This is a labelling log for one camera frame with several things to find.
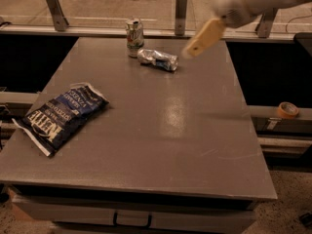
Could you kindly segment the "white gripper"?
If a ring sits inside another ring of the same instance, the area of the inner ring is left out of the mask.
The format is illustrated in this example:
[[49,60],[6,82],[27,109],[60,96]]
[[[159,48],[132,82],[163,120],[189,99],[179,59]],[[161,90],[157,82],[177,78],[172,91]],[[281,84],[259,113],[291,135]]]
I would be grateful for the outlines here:
[[238,28],[254,21],[263,10],[261,0],[212,0],[212,8],[219,19],[210,19],[188,41],[181,55],[193,59],[215,44],[226,27]]

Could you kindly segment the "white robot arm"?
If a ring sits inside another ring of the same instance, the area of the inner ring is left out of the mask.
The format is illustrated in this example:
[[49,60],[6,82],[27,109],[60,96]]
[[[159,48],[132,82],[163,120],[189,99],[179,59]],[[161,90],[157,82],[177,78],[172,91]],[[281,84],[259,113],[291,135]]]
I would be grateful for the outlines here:
[[210,0],[214,18],[209,19],[188,41],[182,56],[192,59],[214,45],[226,28],[238,28],[273,10],[287,9],[312,0]]

